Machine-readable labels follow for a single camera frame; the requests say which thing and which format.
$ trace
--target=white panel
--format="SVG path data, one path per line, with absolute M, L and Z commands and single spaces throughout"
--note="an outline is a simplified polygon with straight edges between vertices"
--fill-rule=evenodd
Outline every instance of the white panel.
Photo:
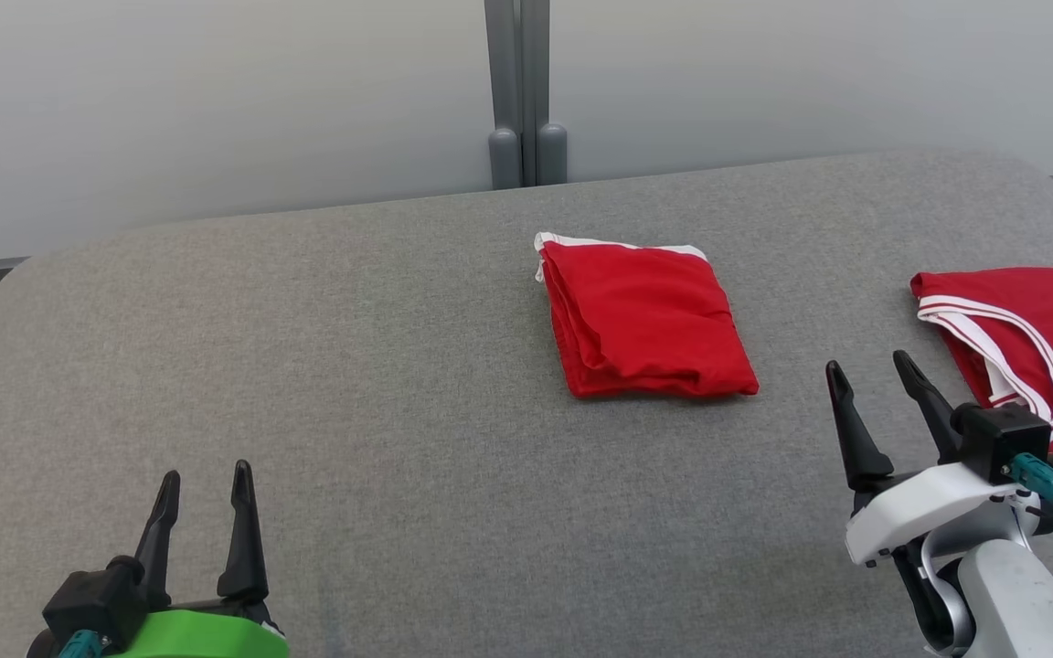
M 572 180 L 903 145 L 1053 174 L 1053 1 L 552 0 Z
M 0 0 L 0 258 L 483 191 L 481 3 Z

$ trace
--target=gray fabric table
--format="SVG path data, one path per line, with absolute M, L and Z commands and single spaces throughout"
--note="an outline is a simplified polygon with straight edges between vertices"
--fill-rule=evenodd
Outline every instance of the gray fabric table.
M 761 382 L 577 401 L 531 238 L 693 243 Z M 920 270 L 1053 266 L 1053 183 L 918 151 L 160 225 L 0 286 L 0 655 L 183 477 L 176 600 L 211 597 L 255 466 L 293 655 L 903 655 L 855 567 L 822 366 L 898 470 L 935 459 L 891 366 L 954 401 Z M 1036 541 L 1053 570 L 1053 535 Z

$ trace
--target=red jersey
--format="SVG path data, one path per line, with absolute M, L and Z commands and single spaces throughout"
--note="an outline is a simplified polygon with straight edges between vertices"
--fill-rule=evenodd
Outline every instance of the red jersey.
M 979 403 L 1027 405 L 1053 453 L 1053 267 L 918 274 L 911 287 Z

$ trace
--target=white trim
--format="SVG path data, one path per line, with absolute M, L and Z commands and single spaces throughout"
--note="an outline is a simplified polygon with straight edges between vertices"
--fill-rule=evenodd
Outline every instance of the white trim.
M 990 338 L 990 335 L 981 328 L 977 322 L 970 320 L 970 317 L 962 313 L 937 312 L 929 316 L 928 322 L 945 326 L 950 334 L 956 336 L 958 340 L 976 351 L 977 354 L 986 358 L 986 371 L 990 377 L 990 391 L 995 397 L 1007 396 L 1007 392 L 1016 392 L 1024 399 L 1027 399 L 1029 410 L 1033 415 L 1052 422 L 1053 412 L 1046 399 L 1024 382 L 1016 374 L 1015 370 L 1007 362 L 1007 355 L 1002 353 L 998 344 Z
M 636 246 L 636 245 L 628 245 L 625 242 L 605 242 L 603 240 L 593 240 L 591 238 L 568 238 L 567 236 L 556 236 L 555 233 L 535 234 L 536 252 L 542 252 L 543 243 L 547 242 L 555 242 L 556 245 L 563 245 L 563 246 L 616 245 L 616 246 L 624 246 L 628 250 L 663 250 L 665 252 L 689 254 L 691 255 L 691 257 L 697 257 L 706 262 L 710 262 L 710 259 L 706 258 L 706 254 L 701 250 L 698 250 L 697 246 L 692 246 L 692 245 Z
M 953 295 L 929 295 L 920 297 L 916 316 L 919 320 L 945 326 L 954 336 L 960 338 L 962 342 L 977 350 L 978 354 L 981 354 L 987 361 L 994 362 L 994 366 L 997 366 L 1001 375 L 1006 376 L 1011 386 L 1027 399 L 1031 412 L 1034 412 L 1036 416 L 1039 416 L 1044 420 L 1048 420 L 1053 427 L 1053 410 L 1046 410 L 1046 400 L 1042 396 L 1037 392 L 1031 391 L 1031 387 L 1027 383 L 1013 374 L 1013 371 L 1007 363 L 1006 356 L 1001 354 L 1001 350 L 997 350 L 997 344 L 994 344 L 994 341 L 986 335 L 986 332 L 976 322 L 969 320 L 969 316 L 990 317 L 992 320 L 1008 322 L 1015 325 L 1024 334 L 1027 334 L 1029 340 L 1035 343 L 1037 353 L 1041 356 L 1042 361 L 1048 364 L 1048 375 L 1050 375 L 1050 382 L 1053 384 L 1053 350 L 1050 348 L 1050 343 L 1037 332 L 1035 326 L 1022 320 L 1015 313 L 1008 312 L 1006 308 L 995 307 L 994 305 Z M 1053 440 L 1053 431 L 1050 433 L 1050 440 Z
M 1024 396 L 1018 395 L 1018 392 L 1013 391 L 1008 393 L 1006 396 L 990 396 L 990 404 L 994 406 L 1001 406 L 1004 404 L 1018 403 L 1022 406 L 1029 406 L 1029 403 Z

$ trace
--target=red clothing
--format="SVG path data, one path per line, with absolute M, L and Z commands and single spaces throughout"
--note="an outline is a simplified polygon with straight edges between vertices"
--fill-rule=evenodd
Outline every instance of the red clothing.
M 911 287 L 979 403 L 1027 405 L 1053 451 L 1053 267 L 918 274 Z
M 572 395 L 758 391 L 731 304 L 694 246 L 640 248 L 551 233 L 539 233 L 535 246 Z

